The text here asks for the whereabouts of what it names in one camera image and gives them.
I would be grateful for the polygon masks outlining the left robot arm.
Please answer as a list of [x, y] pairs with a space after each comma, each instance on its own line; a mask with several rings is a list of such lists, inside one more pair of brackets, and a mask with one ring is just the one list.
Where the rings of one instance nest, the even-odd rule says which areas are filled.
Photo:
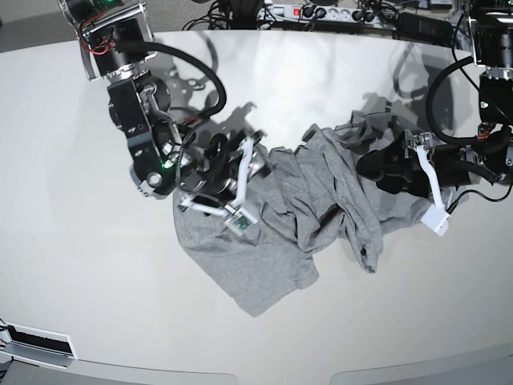
[[[512, 3], [463, 2], [456, 30], [467, 29], [471, 53], [442, 70], [426, 95], [428, 131], [404, 131], [386, 148], [357, 162], [357, 173], [385, 192], [431, 197], [438, 188], [461, 188], [485, 180], [512, 182]], [[474, 136], [445, 133], [434, 101], [442, 84], [466, 66], [482, 69], [471, 86], [478, 93], [479, 125]]]

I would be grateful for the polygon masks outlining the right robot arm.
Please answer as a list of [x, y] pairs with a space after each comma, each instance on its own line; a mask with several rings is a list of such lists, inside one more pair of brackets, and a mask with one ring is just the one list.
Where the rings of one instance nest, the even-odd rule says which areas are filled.
[[[126, 138], [132, 177], [144, 196], [164, 199], [180, 189], [228, 203], [254, 176], [269, 174], [259, 147], [263, 132], [218, 132], [198, 145], [197, 133], [227, 102], [225, 87], [199, 59], [155, 41], [144, 2], [61, 1], [59, 8], [75, 31], [88, 79], [109, 82], [109, 114]], [[187, 108], [173, 105], [168, 84], [145, 66], [157, 54], [199, 70], [214, 86], [216, 102], [180, 122], [172, 113]]]

